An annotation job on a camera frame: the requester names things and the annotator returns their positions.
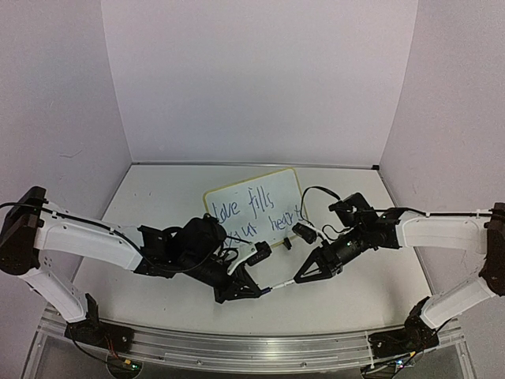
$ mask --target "white table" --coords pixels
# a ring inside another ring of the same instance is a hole
[[[202,196],[219,186],[278,170],[278,167],[132,166],[104,220],[157,228],[183,226],[205,212]],[[376,208],[392,206],[376,171],[296,168],[302,188],[326,186],[342,198],[361,192]],[[327,210],[332,199],[317,190],[306,197],[316,225],[341,225]],[[254,267],[260,285],[293,277],[314,246],[300,238]],[[292,285],[259,299],[214,302],[210,287],[182,274],[172,280],[127,272],[84,259],[75,284],[99,303],[101,317],[149,327],[219,334],[284,336],[346,332],[401,324],[412,307],[430,295],[413,249],[370,250],[331,280]]]

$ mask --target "small whiteboard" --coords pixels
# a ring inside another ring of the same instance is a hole
[[[293,237],[291,229],[301,221],[301,191],[293,168],[208,191],[204,203],[228,235],[272,246]],[[226,247],[241,244],[225,241]]]

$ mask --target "metal frame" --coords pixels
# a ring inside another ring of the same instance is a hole
[[[312,163],[250,163],[250,162],[132,162],[132,166],[247,166],[247,167],[300,167],[300,168],[341,168],[346,170],[371,170],[372,166],[345,166],[338,164]]]
[[[239,336],[180,332],[159,328],[119,324],[133,328],[131,352],[126,358],[180,369],[227,373],[315,373],[358,368],[380,360],[373,360],[368,335],[391,328],[363,332],[317,334],[312,336]],[[34,378],[50,336],[64,337],[65,321],[48,306],[42,316],[29,359],[22,377]],[[465,337],[457,319],[447,324],[439,334],[436,349],[456,346],[465,379],[474,379]],[[86,346],[92,351],[107,352]]]

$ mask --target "white wall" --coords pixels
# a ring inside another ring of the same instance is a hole
[[[134,161],[380,161],[416,0],[102,3]]]
[[[2,2],[0,51],[0,203],[40,185],[100,216],[131,159],[99,0]],[[69,273],[76,260],[59,264]],[[0,288],[0,377],[15,378],[45,302],[3,272]]]
[[[490,208],[505,201],[505,4],[420,0],[402,95],[381,169],[401,205]],[[437,290],[478,257],[426,249]],[[478,377],[505,377],[505,301],[462,317]]]

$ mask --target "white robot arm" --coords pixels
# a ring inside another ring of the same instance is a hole
[[[7,213],[0,232],[0,270],[18,276],[50,302],[67,321],[72,340],[115,350],[129,349],[133,330],[99,320],[98,306],[53,265],[48,251],[62,251],[117,265],[136,274],[172,278],[185,273],[214,288],[219,303],[263,295],[247,273],[271,254],[266,242],[239,246],[226,257],[226,231],[205,215],[184,227],[163,231],[123,227],[72,214],[45,199],[46,190],[31,188]]]
[[[484,300],[505,295],[504,203],[471,213],[429,213],[409,208],[378,211],[355,193],[329,209],[350,231],[316,247],[294,277],[296,283],[330,279],[361,253],[380,247],[437,246],[486,255],[480,272],[449,291],[421,300],[404,328],[372,334],[369,341],[377,358],[434,347],[439,342],[436,332],[445,322]],[[300,224],[294,231],[305,240],[313,240],[306,238]]]

